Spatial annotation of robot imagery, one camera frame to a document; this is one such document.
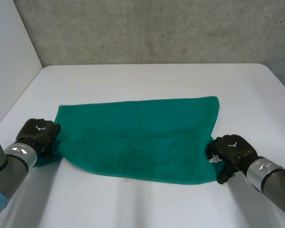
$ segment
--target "white wall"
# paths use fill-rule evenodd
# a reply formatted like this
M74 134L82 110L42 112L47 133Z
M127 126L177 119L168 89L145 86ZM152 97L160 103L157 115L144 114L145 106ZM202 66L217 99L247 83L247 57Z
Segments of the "white wall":
M0 121L42 69L12 0L0 0Z

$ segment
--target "white logo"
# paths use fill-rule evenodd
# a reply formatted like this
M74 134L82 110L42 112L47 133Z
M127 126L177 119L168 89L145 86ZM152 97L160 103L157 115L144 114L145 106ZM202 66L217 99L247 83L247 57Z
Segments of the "white logo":
M44 127L44 128L40 128L40 127L38 127L37 125L36 125L36 128L37 128L38 131L45 129L45 127Z
M236 147L237 146L237 142L233 145L228 145L228 146L231 146L231 147Z

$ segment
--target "gray robot arm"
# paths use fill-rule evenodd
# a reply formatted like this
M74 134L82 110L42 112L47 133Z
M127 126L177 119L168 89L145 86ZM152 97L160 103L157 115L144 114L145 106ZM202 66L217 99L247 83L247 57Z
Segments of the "gray robot arm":
M52 156L52 142L60 125L44 119L29 119L4 151L0 146L0 213L6 207L37 159Z
M0 212L36 161L35 150L26 144L14 143L4 151L0 146Z
M266 158L255 160L247 179L285 213L285 170Z

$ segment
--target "wall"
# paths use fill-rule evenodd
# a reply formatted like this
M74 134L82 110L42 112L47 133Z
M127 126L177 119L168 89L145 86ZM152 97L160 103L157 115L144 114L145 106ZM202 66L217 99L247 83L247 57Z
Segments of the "wall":
M285 0L14 0L44 67L261 63L285 85Z
M42 69L12 0L0 0L0 121Z

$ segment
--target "towel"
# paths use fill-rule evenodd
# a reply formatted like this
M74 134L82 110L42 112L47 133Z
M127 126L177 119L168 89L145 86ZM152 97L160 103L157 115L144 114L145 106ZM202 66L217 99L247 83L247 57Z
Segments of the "towel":
M54 153L91 173L177 184L215 181L205 148L217 97L62 105Z

